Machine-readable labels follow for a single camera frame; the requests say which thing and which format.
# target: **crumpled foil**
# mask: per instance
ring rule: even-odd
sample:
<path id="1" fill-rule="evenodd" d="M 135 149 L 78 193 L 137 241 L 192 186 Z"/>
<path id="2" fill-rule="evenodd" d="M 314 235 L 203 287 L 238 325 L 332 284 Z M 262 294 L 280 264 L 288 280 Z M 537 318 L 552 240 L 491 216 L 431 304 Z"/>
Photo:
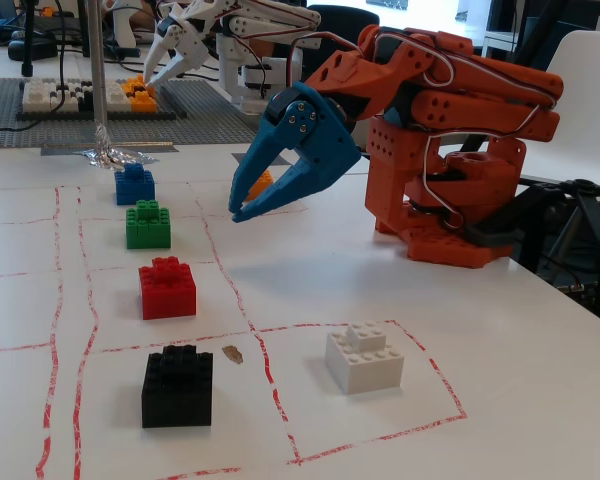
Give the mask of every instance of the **crumpled foil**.
<path id="1" fill-rule="evenodd" d="M 96 120 L 96 148 L 86 150 L 82 154 L 89 159 L 91 165 L 108 170 L 122 170 L 125 165 L 132 163 L 155 163 L 158 160 L 141 152 L 132 152 L 123 148 L 111 146 L 107 127 Z"/>

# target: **white chair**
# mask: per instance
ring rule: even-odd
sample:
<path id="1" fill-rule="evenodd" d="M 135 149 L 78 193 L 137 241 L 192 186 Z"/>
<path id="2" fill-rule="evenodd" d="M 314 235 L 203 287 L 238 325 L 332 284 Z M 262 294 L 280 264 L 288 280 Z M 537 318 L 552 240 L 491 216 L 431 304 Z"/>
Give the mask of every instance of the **white chair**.
<path id="1" fill-rule="evenodd" d="M 600 32 L 572 32 L 560 43 L 548 71 L 562 77 L 560 124 L 550 143 L 525 142 L 524 175 L 600 185 Z"/>

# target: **small debris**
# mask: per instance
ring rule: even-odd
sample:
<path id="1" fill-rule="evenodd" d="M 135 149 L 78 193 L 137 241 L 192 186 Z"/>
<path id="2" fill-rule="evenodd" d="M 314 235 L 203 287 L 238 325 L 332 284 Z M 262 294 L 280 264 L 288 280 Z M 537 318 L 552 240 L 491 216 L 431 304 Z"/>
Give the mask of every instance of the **small debris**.
<path id="1" fill-rule="evenodd" d="M 227 345 L 226 347 L 224 347 L 222 349 L 222 352 L 233 363 L 237 363 L 238 365 L 240 365 L 242 363 L 242 354 L 240 353 L 240 350 L 238 350 L 233 345 Z"/>

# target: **red lego brick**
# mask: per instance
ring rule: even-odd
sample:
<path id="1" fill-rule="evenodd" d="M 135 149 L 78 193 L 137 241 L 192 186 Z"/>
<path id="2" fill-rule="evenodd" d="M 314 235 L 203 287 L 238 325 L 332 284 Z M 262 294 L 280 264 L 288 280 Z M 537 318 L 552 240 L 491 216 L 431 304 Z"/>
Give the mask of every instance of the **red lego brick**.
<path id="1" fill-rule="evenodd" d="M 176 257 L 154 258 L 152 267 L 138 269 L 142 318 L 183 317 L 196 314 L 196 284 L 191 269 Z"/>

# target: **table surface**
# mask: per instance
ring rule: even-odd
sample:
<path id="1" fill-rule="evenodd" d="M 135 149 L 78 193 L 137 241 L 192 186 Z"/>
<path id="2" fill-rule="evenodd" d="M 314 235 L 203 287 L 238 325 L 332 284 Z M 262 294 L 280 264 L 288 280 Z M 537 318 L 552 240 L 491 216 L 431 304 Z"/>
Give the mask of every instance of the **table surface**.
<path id="1" fill-rule="evenodd" d="M 234 224 L 247 147 L 156 155 L 168 252 L 125 249 L 112 172 L 0 150 L 0 479 L 600 479 L 600 320 L 508 259 L 407 260 L 373 231 L 364 160 Z M 137 268 L 166 255 L 198 314 L 142 321 Z M 356 320 L 405 353 L 401 388 L 347 397 L 326 371 Z M 214 353 L 209 428 L 140 426 L 147 355 L 173 343 Z"/>

